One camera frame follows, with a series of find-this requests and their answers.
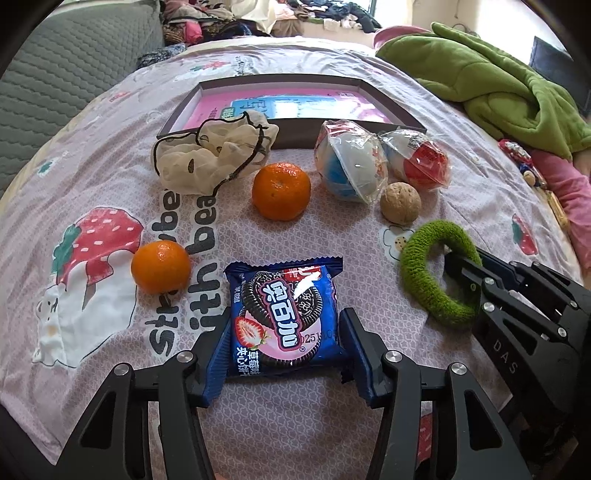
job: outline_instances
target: blue and white toy ball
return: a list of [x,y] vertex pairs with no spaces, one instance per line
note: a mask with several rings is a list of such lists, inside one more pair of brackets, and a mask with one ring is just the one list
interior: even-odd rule
[[378,138],[351,121],[324,122],[314,162],[324,186],[339,200],[370,204],[388,184]]

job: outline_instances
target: pink poster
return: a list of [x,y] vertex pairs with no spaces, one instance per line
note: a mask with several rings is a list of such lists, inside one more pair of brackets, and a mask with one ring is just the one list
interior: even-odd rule
[[231,118],[257,110],[267,118],[342,118],[391,123],[358,92],[323,88],[268,88],[204,95],[183,129],[197,128],[208,118]]

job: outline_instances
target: cartoon bear print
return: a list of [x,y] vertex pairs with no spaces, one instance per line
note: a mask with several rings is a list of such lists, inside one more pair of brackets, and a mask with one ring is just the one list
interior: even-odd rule
[[137,287],[131,260],[144,227],[126,211],[98,207],[70,225],[53,252],[51,284],[35,307],[33,362],[76,368],[131,324]]

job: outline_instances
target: small toy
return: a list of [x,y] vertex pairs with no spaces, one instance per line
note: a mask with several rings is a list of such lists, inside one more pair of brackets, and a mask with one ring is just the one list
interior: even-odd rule
[[534,166],[530,154],[521,145],[504,138],[499,141],[499,148],[517,164],[519,172],[530,187],[539,187],[544,190],[548,188],[545,178]]
[[552,209],[552,212],[554,213],[554,216],[556,217],[556,221],[560,225],[560,228],[564,232],[568,233],[570,231],[570,221],[569,218],[566,216],[566,213],[564,212],[562,205],[560,204],[560,200],[558,200],[558,197],[554,192],[551,192],[549,190],[546,190],[546,198],[548,199],[548,205],[550,205],[550,208]]
[[535,175],[531,170],[523,172],[523,179],[530,187],[535,187],[535,184],[538,183],[538,179],[535,178]]
[[379,136],[390,168],[417,190],[433,190],[450,183],[449,159],[428,136],[399,129]]
[[388,184],[388,163],[378,137],[352,121],[322,124],[314,162],[322,183],[339,200],[370,204]]

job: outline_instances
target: oreo cookie package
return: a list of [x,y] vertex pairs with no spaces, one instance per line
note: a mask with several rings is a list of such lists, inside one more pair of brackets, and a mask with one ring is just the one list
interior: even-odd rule
[[332,279],[341,257],[225,269],[232,296],[229,376],[278,375],[295,369],[341,365],[338,311]]

